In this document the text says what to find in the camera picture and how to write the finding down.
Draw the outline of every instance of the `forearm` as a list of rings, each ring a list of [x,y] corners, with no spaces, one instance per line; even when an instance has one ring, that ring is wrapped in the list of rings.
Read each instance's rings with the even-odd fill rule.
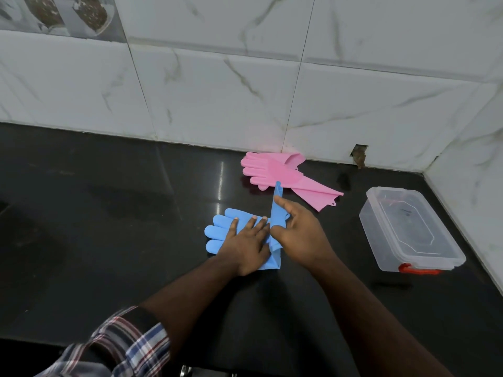
[[[180,350],[198,317],[235,276],[236,264],[215,256],[140,304],[166,329],[172,354]]]
[[[451,376],[335,254],[309,271],[324,289],[362,376]]]

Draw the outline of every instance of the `clear plastic container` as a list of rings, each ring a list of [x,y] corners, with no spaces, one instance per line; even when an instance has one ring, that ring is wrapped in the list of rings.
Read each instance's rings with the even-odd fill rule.
[[[452,270],[466,261],[440,218],[416,190],[370,188],[360,221],[383,271]]]

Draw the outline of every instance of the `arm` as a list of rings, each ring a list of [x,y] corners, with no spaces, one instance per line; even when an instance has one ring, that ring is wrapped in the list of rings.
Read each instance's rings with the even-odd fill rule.
[[[193,271],[140,304],[162,323],[171,341],[171,353],[177,353],[188,338],[198,317],[217,294],[235,276],[248,275],[261,267],[270,256],[262,242],[269,232],[267,217],[253,227],[252,218],[236,235],[235,218],[218,254]]]
[[[222,288],[248,275],[270,256],[262,242],[269,232],[256,217],[236,235],[238,219],[218,254],[148,298],[112,315],[85,344],[72,344],[38,377],[158,375],[189,336],[198,317]]]
[[[302,205],[278,196],[292,215],[271,235],[323,288],[362,376],[452,377],[336,256],[319,221]]]

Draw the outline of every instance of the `black countertop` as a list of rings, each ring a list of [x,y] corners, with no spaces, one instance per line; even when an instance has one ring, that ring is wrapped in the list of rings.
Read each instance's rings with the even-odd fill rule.
[[[204,228],[236,208],[271,209],[242,175],[241,152],[0,124],[0,337],[85,341],[207,258]],[[299,169],[345,192],[317,214],[338,256],[457,376],[503,370],[503,299],[419,174],[307,161]],[[466,255],[440,275],[381,271],[358,213],[373,186],[421,192]],[[301,202],[290,190],[285,197]],[[284,376],[358,375],[330,306],[308,272],[229,284],[185,347],[193,366]]]

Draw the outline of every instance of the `plaid shirt sleeve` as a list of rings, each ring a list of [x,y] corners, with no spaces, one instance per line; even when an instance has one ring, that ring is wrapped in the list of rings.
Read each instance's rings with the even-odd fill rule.
[[[37,377],[152,377],[170,359],[170,339],[147,310],[118,311],[85,344],[72,344]]]

